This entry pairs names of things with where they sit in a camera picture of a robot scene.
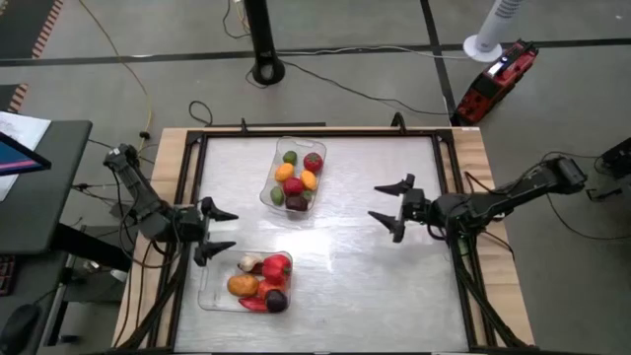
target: clear plastic container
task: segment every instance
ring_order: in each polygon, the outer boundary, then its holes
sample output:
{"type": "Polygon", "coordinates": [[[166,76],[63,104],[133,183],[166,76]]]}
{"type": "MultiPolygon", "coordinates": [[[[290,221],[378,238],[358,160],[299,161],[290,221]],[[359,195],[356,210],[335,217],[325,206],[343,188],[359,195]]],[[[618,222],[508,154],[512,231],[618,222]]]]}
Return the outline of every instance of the clear plastic container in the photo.
{"type": "MultiPolygon", "coordinates": [[[[224,250],[212,259],[208,260],[206,267],[202,269],[201,282],[197,293],[197,304],[206,311],[231,311],[250,312],[239,303],[239,297],[228,292],[228,280],[236,275],[245,274],[238,267],[241,259],[246,255],[258,255],[265,259],[274,254],[283,254],[292,260],[292,255],[286,251],[260,252],[260,251],[239,251],[224,250]]],[[[258,281],[263,280],[263,276],[254,275],[258,281]]],[[[285,295],[288,300],[288,308],[291,306],[291,274],[287,280],[285,295]]]]}
{"type": "Polygon", "coordinates": [[[309,212],[312,207],[314,207],[317,198],[317,189],[314,191],[314,196],[307,206],[307,211],[295,211],[288,209],[287,207],[285,207],[284,203],[280,206],[277,206],[272,202],[272,198],[270,196],[272,188],[276,186],[279,186],[281,188],[283,187],[282,182],[276,181],[274,176],[278,167],[280,167],[284,163],[283,155],[285,155],[285,153],[287,153],[288,151],[294,151],[298,155],[296,165],[294,166],[295,178],[300,178],[300,173],[305,169],[305,166],[303,165],[303,160],[305,159],[305,156],[307,156],[309,153],[318,153],[322,157],[322,160],[324,161],[322,170],[315,174],[315,177],[317,178],[317,184],[319,186],[320,179],[322,177],[322,171],[326,168],[326,147],[322,143],[310,139],[282,137],[278,139],[278,142],[276,143],[276,154],[274,154],[274,160],[272,161],[272,166],[269,169],[269,174],[267,175],[267,180],[265,181],[265,187],[260,192],[259,197],[261,202],[277,211],[287,211],[289,213],[303,214],[309,212]]]}

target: garlic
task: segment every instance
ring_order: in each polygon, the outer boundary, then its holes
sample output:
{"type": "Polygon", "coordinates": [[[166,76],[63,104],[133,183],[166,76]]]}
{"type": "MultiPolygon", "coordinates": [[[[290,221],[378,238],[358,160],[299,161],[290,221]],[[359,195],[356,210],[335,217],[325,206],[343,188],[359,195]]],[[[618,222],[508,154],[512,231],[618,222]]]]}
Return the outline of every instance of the garlic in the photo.
{"type": "Polygon", "coordinates": [[[258,263],[262,261],[263,259],[261,257],[255,255],[246,255],[241,258],[241,262],[239,262],[239,269],[245,272],[250,272],[258,263]]]}

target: red power tool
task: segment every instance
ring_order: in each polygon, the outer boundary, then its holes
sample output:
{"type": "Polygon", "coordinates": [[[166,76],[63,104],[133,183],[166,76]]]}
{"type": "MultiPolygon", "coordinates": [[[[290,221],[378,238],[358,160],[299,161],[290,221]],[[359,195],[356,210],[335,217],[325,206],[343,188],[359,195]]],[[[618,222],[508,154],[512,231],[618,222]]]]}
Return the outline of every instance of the red power tool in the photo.
{"type": "Polygon", "coordinates": [[[475,78],[458,104],[454,116],[459,121],[479,122],[496,103],[515,88],[530,69],[539,50],[532,42],[518,39],[512,47],[475,78]]]}

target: keyboard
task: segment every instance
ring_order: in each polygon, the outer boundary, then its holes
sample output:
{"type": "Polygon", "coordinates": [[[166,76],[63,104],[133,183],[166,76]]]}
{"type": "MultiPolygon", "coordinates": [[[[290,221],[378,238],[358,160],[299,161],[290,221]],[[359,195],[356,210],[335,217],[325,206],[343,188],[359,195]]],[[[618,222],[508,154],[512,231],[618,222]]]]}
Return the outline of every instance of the keyboard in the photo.
{"type": "Polygon", "coordinates": [[[16,257],[0,255],[0,297],[11,295],[16,279],[16,257]]]}

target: white paper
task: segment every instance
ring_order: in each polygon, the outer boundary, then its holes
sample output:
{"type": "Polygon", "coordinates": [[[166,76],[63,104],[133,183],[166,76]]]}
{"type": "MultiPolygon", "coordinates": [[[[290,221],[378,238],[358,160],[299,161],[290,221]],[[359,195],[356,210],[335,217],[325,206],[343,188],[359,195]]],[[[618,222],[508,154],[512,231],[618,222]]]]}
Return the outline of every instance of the white paper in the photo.
{"type": "MultiPolygon", "coordinates": [[[[17,140],[23,146],[34,150],[48,129],[50,121],[19,114],[0,111],[0,132],[17,140]]],[[[0,201],[4,201],[11,186],[19,175],[0,177],[0,201]]]]}

